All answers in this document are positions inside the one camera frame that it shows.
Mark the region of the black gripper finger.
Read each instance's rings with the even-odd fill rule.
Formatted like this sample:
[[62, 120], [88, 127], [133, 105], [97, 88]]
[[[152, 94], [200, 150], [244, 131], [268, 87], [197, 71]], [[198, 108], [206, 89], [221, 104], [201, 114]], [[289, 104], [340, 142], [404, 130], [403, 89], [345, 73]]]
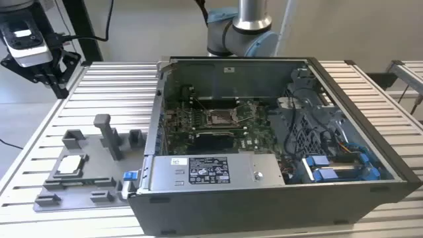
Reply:
[[54, 74], [57, 80], [54, 84], [54, 94], [57, 98], [66, 98], [69, 95], [66, 85], [73, 74], [73, 71], [76, 69], [76, 66], [78, 64], [80, 58], [81, 56], [78, 53], [62, 51], [61, 62], [65, 66], [65, 70], [61, 71], [60, 69], [57, 69], [57, 73]]
[[48, 63], [41, 63], [34, 66], [21, 67], [12, 56], [6, 56], [0, 64], [13, 73], [24, 77], [29, 82], [38, 83], [49, 86], [56, 97], [60, 98], [60, 87], [58, 87], [58, 62], [53, 60]]

